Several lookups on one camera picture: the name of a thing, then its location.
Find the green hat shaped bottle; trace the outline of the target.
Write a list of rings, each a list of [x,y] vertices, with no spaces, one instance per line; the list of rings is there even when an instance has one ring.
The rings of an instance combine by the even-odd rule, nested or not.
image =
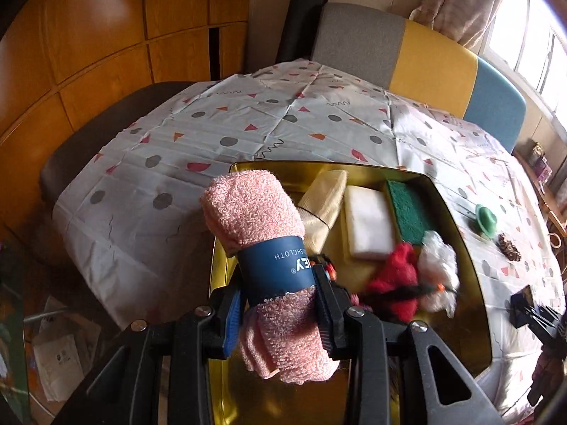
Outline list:
[[[475,209],[479,230],[487,238],[493,239],[497,232],[497,216],[485,205],[477,204]]]

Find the beige mesh cloth roll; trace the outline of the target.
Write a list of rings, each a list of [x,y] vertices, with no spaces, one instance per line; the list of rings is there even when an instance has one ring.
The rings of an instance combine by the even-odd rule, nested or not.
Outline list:
[[[305,236],[308,255],[322,252],[339,215],[347,186],[348,173],[332,170],[320,173],[297,204]]]

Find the pink towel with blue band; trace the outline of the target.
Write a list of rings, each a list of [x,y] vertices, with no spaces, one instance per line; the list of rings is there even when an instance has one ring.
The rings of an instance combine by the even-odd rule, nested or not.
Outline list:
[[[315,280],[300,214],[265,170],[215,177],[201,205],[208,229],[238,262],[249,308],[239,350],[249,371],[287,384],[325,382],[339,363],[315,320]]]

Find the blue tissue pack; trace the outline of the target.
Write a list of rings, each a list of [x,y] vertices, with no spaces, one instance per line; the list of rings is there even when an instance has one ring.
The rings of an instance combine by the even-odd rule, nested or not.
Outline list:
[[[514,328],[529,324],[532,320],[534,308],[532,288],[528,285],[510,297],[509,312],[510,323]]]

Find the gold tin box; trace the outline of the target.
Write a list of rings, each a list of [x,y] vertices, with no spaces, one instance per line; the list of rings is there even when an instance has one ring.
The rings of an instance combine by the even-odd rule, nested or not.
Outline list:
[[[390,420],[388,357],[403,357],[405,416],[412,424],[491,424],[491,402],[450,349],[413,316],[418,280],[409,244],[395,246],[373,295],[400,319],[389,325],[352,302],[305,252],[300,215],[277,178],[248,171],[216,178],[202,198],[209,229],[237,260],[249,304],[238,346],[248,370],[290,384],[325,381],[341,360],[351,372],[345,420]]]

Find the red fuzzy sock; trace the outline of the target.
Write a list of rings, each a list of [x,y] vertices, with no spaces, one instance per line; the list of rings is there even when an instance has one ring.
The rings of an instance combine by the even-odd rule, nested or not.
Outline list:
[[[375,314],[409,323],[417,310],[417,298],[394,299],[384,294],[418,284],[415,269],[416,257],[412,244],[401,243],[389,254],[385,263],[378,267],[361,295],[361,302]]]

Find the clear plastic bag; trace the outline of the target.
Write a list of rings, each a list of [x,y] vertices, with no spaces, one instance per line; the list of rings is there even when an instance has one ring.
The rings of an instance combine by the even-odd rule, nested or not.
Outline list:
[[[453,318],[460,287],[459,269],[454,249],[436,231],[424,233],[417,271],[419,284],[432,288],[432,292],[418,298],[419,308],[428,313],[444,311],[448,318]]]

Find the white sponge block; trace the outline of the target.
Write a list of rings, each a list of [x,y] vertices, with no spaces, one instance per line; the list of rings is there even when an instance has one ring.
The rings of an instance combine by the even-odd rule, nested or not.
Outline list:
[[[360,260],[385,260],[395,249],[396,238],[384,193],[348,185],[344,208],[350,255]]]

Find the green scouring pad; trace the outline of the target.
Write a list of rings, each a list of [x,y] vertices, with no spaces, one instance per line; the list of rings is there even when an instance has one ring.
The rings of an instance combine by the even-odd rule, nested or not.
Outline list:
[[[415,180],[386,180],[385,193],[393,213],[400,240],[420,247],[427,231],[437,229],[431,197]]]

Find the wooden side shelf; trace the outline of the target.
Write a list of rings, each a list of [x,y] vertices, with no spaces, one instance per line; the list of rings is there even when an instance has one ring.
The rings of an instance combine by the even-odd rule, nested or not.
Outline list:
[[[533,172],[532,168],[529,166],[528,162],[525,161],[523,157],[521,157],[521,154],[519,154],[516,150],[514,150],[512,154],[520,162],[524,171],[528,175],[528,178],[532,183],[533,189],[538,197],[538,202],[542,212],[548,216],[548,219],[555,226],[559,234],[563,238],[565,238],[566,219],[562,215],[562,212],[560,211],[559,206],[556,203],[555,196],[548,188],[544,188],[539,184],[535,173]]]

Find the grey yellow blue headboard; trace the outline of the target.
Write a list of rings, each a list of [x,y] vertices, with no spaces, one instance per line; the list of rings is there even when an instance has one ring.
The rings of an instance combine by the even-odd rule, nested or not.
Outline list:
[[[390,12],[325,5],[314,61],[480,126],[513,151],[526,101],[505,76],[445,35]]]

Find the beige curtain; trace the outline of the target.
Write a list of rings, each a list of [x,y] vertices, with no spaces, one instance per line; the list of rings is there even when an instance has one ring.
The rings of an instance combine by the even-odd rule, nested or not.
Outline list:
[[[409,19],[475,51],[502,1],[421,0]]]

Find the black rolled mat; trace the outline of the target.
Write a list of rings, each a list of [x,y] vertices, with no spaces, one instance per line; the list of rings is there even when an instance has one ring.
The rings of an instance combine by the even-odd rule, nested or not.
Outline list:
[[[289,0],[276,62],[311,59],[323,7],[328,0]]]

